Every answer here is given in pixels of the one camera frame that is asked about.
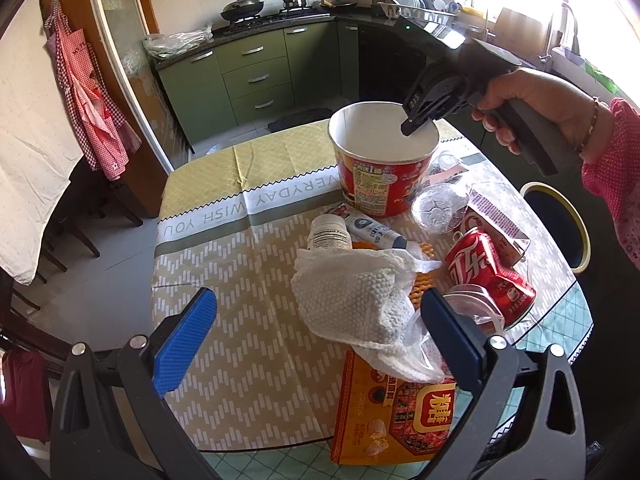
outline dining table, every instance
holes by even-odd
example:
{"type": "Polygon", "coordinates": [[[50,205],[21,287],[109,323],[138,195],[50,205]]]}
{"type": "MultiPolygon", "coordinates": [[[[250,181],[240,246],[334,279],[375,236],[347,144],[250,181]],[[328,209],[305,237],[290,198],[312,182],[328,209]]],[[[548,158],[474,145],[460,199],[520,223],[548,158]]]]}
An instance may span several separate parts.
{"type": "MultiPolygon", "coordinates": [[[[519,349],[552,343],[573,362],[591,334],[585,297],[558,246],[500,171],[446,120],[438,151],[461,159],[473,188],[530,238],[515,269],[536,299],[505,337],[519,349]]],[[[198,158],[169,175],[160,211],[152,324],[178,314],[201,287],[218,301],[212,329],[180,386],[165,399],[223,480],[406,480],[424,462],[337,465],[330,450],[347,346],[315,336],[290,288],[311,221],[342,202],[328,120],[198,158]]],[[[409,212],[382,219],[444,260],[453,233],[428,235],[409,212]]],[[[436,286],[452,283],[442,273],[436,286]]],[[[514,388],[494,438],[522,396],[514,388]]],[[[472,397],[458,390],[454,424],[472,397]]]]}

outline coca-cola can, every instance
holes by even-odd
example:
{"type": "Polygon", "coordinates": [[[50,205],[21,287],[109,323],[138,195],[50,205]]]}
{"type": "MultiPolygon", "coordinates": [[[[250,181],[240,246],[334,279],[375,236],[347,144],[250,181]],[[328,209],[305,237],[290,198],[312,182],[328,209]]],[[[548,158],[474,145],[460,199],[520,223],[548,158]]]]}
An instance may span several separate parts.
{"type": "Polygon", "coordinates": [[[505,329],[518,323],[536,299],[533,287],[500,262],[491,237],[477,227],[456,242],[445,260],[457,285],[484,286],[504,316],[505,329]]]}

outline cup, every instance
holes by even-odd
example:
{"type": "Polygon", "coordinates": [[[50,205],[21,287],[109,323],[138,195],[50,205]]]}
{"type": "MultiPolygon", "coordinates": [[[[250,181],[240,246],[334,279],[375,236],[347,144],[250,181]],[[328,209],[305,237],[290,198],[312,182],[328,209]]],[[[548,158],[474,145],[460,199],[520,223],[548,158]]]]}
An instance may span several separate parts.
{"type": "Polygon", "coordinates": [[[405,137],[402,105],[361,102],[338,110],[329,137],[346,201],[370,216],[395,216],[411,207],[440,134],[427,121],[405,137]]]}

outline cooking pot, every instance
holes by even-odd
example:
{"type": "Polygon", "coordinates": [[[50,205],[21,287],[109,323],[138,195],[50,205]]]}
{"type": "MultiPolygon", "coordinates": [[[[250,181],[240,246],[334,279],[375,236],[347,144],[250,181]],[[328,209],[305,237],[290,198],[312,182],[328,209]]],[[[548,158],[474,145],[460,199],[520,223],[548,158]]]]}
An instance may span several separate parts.
{"type": "Polygon", "coordinates": [[[282,0],[285,10],[301,9],[306,7],[306,0],[282,0]]]}
{"type": "Polygon", "coordinates": [[[332,0],[329,6],[333,12],[344,12],[356,7],[356,2],[350,2],[349,0],[332,0]]]}
{"type": "Polygon", "coordinates": [[[243,18],[257,16],[263,7],[264,2],[260,0],[235,0],[222,9],[220,16],[222,16],[224,20],[233,23],[243,18]]]}

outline woman's hand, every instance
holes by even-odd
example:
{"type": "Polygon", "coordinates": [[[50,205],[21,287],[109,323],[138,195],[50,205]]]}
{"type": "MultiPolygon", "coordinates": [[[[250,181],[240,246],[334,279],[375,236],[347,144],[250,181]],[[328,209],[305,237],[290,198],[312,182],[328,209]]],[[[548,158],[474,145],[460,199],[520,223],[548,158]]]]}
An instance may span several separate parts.
{"type": "MultiPolygon", "coordinates": [[[[508,127],[501,128],[493,116],[483,112],[498,108],[511,98],[522,99],[539,114],[557,124],[564,138],[574,148],[584,142],[593,117],[593,98],[559,77],[521,68],[492,79],[478,108],[471,114],[476,121],[482,121],[487,131],[495,132],[498,142],[507,146],[511,153],[519,155],[522,152],[513,131],[508,127]]],[[[593,133],[580,154],[590,164],[596,162],[600,153],[606,149],[613,130],[613,114],[606,104],[600,103],[599,106],[593,133]]]]}

